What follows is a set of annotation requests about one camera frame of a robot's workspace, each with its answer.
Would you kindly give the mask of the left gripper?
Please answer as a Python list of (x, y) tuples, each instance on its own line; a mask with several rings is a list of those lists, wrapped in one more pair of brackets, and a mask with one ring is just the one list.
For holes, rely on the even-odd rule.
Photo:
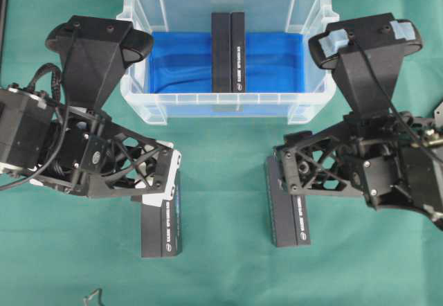
[(63, 111), (31, 114), (33, 185), (81, 197), (131, 197), (147, 206), (174, 198), (181, 153), (171, 142), (112, 123), (102, 111)]

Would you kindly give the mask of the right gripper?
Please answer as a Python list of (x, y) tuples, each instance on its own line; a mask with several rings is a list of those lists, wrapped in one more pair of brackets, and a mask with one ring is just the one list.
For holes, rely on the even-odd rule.
[(430, 118), (348, 114), (285, 135), (273, 155), (290, 195), (363, 195), (375, 210), (413, 211), (442, 228), (442, 130)]

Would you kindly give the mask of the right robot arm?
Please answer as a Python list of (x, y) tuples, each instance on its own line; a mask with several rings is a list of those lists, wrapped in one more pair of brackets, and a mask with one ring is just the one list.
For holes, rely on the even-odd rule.
[(302, 215), (306, 195), (361, 197), (375, 210), (414, 211), (442, 228), (442, 106), (430, 118), (400, 115), (420, 144), (390, 112), (349, 113), (316, 134), (285, 135), (269, 166), (274, 207), (287, 201)]

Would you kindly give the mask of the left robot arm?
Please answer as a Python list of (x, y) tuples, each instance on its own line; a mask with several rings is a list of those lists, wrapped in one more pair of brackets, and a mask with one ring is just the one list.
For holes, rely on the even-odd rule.
[(1, 90), (1, 173), (90, 199), (161, 206), (178, 190), (181, 153), (44, 92)]

